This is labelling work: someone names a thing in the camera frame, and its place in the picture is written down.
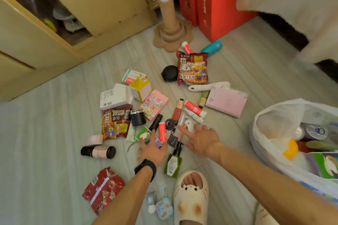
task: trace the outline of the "hand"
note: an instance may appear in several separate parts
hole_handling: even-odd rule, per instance
[[[152,161],[156,168],[158,168],[167,158],[167,149],[168,144],[167,141],[162,143],[162,147],[159,149],[155,143],[155,130],[151,132],[150,142],[148,145],[144,142],[142,138],[139,140],[140,148],[139,155],[140,157],[137,159],[139,163],[142,163],[144,159]]]
[[[208,129],[206,125],[200,128],[198,124],[194,124],[195,133],[180,125],[178,128],[191,139],[191,142],[186,141],[184,145],[197,155],[212,159],[217,154],[218,146],[223,145],[217,132],[212,128]]]

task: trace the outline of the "spiral notebook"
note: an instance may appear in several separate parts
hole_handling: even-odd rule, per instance
[[[245,92],[213,87],[205,105],[239,118],[242,114],[247,98],[248,94]]]

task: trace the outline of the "white plastic bag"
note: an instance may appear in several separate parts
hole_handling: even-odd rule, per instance
[[[338,184],[294,165],[270,141],[271,139],[291,139],[300,123],[309,119],[307,117],[309,113],[323,114],[327,119],[338,119],[338,108],[325,104],[303,99],[281,102],[262,110],[255,116],[251,141],[253,145],[256,145],[255,151],[260,152],[257,154],[263,154],[263,159],[268,159],[277,170],[323,197],[338,203]]]

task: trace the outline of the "black container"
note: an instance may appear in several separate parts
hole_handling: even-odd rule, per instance
[[[96,159],[112,159],[116,154],[114,146],[90,145],[81,149],[82,156],[91,156]]]
[[[147,123],[143,109],[130,111],[130,119],[132,120],[133,126],[144,125]]]

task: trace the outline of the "green packet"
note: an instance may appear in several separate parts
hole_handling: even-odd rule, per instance
[[[144,126],[142,128],[141,131],[139,131],[139,133],[135,136],[135,138],[139,141],[140,138],[142,138],[146,144],[148,144],[150,142],[150,135],[151,135],[151,131]],[[155,136],[155,143],[156,146],[158,146],[159,148],[162,147],[162,142],[160,142],[159,138],[157,136]]]

